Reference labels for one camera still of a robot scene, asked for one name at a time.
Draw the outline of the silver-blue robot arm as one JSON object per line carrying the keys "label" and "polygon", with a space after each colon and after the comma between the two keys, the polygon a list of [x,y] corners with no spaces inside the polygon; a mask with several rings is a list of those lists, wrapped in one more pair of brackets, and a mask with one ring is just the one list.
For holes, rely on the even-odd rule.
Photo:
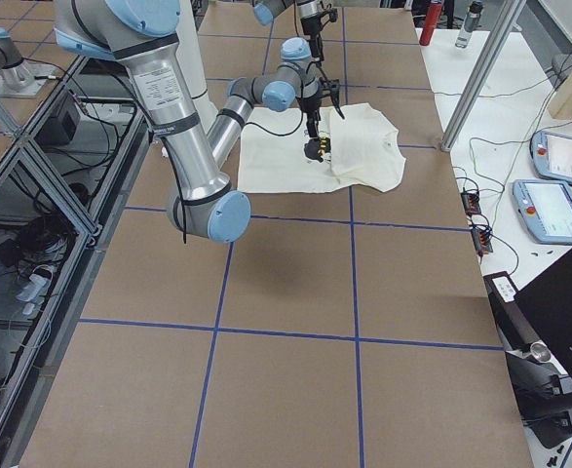
{"label": "silver-blue robot arm", "polygon": [[322,31],[324,19],[335,21],[335,10],[321,0],[263,0],[252,1],[253,13],[262,25],[272,23],[281,13],[293,8],[296,16],[294,25],[300,25],[303,35],[307,37],[312,58],[316,63],[324,61],[324,45]]}
{"label": "silver-blue robot arm", "polygon": [[319,79],[303,38],[282,45],[282,63],[268,75],[241,78],[209,128],[177,60],[177,1],[57,1],[57,43],[74,54],[123,65],[151,131],[167,149],[175,179],[168,214],[184,235],[232,243],[248,227],[246,194],[221,170],[257,104],[282,112],[296,99],[316,98]]}

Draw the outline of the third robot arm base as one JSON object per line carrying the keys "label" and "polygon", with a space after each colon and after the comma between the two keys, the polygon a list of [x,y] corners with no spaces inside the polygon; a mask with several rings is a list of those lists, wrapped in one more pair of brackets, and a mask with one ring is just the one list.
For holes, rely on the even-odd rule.
{"label": "third robot arm base", "polygon": [[0,27],[0,97],[35,98],[56,77],[54,65],[29,63],[6,29]]}

